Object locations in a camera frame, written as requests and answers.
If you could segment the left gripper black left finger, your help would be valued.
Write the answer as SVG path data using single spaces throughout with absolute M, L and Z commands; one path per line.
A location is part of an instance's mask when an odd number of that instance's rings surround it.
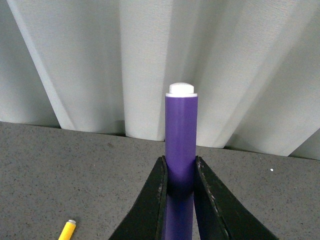
M 168 170 L 164 156 L 156 160 L 132 208 L 111 240 L 162 240 L 167 205 Z

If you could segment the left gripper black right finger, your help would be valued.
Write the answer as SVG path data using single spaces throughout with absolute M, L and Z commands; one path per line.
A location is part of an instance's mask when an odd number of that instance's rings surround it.
M 202 240 L 277 240 L 200 157 L 195 159 L 194 207 Z

